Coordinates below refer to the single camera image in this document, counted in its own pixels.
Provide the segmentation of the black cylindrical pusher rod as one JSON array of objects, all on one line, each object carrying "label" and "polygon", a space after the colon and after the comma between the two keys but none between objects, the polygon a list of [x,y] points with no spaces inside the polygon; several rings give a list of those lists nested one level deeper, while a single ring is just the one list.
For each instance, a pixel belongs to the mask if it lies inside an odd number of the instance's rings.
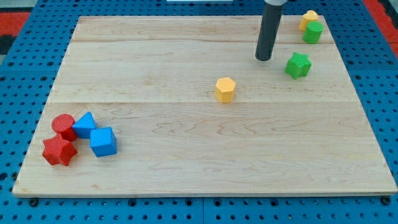
[{"label": "black cylindrical pusher rod", "polygon": [[265,3],[255,54],[260,61],[268,61],[272,56],[283,8],[282,2]]}]

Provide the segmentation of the grey tool mount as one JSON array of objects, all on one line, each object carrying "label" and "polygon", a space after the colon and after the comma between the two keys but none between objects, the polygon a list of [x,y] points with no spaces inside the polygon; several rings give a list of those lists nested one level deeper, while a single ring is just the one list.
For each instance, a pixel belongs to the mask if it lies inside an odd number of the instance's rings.
[{"label": "grey tool mount", "polygon": [[273,6],[282,6],[287,0],[264,0],[264,2]]}]

